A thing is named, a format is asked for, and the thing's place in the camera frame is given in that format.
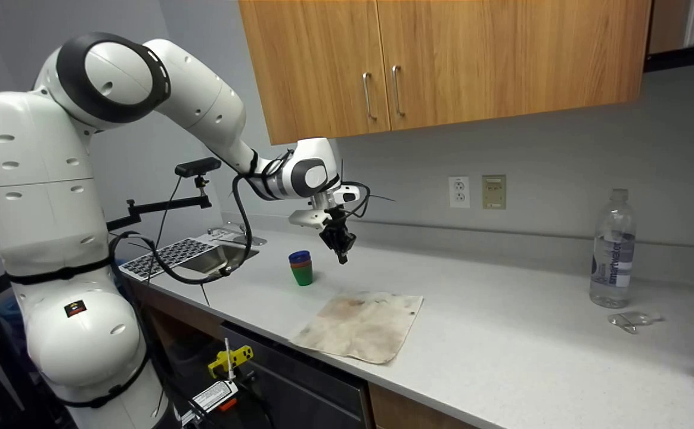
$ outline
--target yellow object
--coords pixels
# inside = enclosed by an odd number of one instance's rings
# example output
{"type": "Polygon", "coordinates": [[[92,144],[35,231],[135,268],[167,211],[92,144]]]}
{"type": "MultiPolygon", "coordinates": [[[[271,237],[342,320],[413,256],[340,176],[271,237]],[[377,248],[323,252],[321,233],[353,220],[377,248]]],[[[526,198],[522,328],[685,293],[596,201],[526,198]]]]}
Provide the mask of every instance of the yellow object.
{"type": "MultiPolygon", "coordinates": [[[[231,351],[231,368],[240,368],[248,360],[253,360],[253,349],[251,345],[240,345],[240,349],[231,351]]],[[[206,362],[206,372],[212,378],[228,374],[228,353],[218,351],[217,357],[212,362],[206,362]]]]}

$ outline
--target upper cabinet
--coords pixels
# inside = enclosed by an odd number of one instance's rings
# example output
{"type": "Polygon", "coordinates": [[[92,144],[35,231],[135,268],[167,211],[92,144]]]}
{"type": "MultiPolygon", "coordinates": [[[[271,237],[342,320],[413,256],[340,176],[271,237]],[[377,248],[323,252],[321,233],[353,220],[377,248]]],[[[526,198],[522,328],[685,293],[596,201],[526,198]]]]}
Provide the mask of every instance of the upper cabinet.
{"type": "Polygon", "coordinates": [[[240,0],[268,138],[629,103],[648,0],[240,0]]]}

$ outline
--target cabinet handle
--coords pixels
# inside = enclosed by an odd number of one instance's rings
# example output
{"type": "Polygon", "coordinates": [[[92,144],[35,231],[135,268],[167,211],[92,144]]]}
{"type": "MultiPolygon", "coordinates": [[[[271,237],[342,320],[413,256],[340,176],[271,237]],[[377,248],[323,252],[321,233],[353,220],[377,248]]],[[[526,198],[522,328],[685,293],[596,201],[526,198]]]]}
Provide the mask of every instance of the cabinet handle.
{"type": "Polygon", "coordinates": [[[372,74],[365,73],[361,74],[361,107],[365,107],[367,121],[377,121],[377,118],[372,114],[372,103],[370,103],[370,87],[372,87],[372,74]]]}
{"type": "Polygon", "coordinates": [[[404,118],[408,113],[400,107],[400,64],[390,64],[390,90],[396,118],[404,118]]]}

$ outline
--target small clear object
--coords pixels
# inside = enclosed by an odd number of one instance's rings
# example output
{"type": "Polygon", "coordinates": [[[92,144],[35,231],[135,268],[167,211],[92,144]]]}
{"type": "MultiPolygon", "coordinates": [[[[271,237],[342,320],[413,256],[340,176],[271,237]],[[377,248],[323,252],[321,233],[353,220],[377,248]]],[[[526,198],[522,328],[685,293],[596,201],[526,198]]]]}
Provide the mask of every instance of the small clear object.
{"type": "Polygon", "coordinates": [[[638,328],[666,323],[666,317],[656,313],[614,313],[607,314],[607,323],[625,329],[626,335],[637,335],[638,328]]]}
{"type": "Polygon", "coordinates": [[[629,303],[633,218],[626,196],[626,188],[612,188],[592,246],[588,299],[601,308],[629,303]]]}

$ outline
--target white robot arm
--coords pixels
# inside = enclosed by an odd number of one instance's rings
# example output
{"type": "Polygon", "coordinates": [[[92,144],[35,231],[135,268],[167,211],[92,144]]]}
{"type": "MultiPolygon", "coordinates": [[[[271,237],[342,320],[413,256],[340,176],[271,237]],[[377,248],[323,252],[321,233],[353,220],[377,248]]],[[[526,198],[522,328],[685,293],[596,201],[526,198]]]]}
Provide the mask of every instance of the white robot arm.
{"type": "Polygon", "coordinates": [[[85,146],[152,111],[199,138],[260,198],[309,198],[290,220],[321,231],[346,262],[353,233],[323,138],[262,161],[240,140],[242,103],[168,42],[92,33],[54,50],[28,94],[0,94],[0,257],[23,314],[25,345],[80,429],[158,426],[168,413],[131,306],[109,273],[106,227],[85,146]]]}

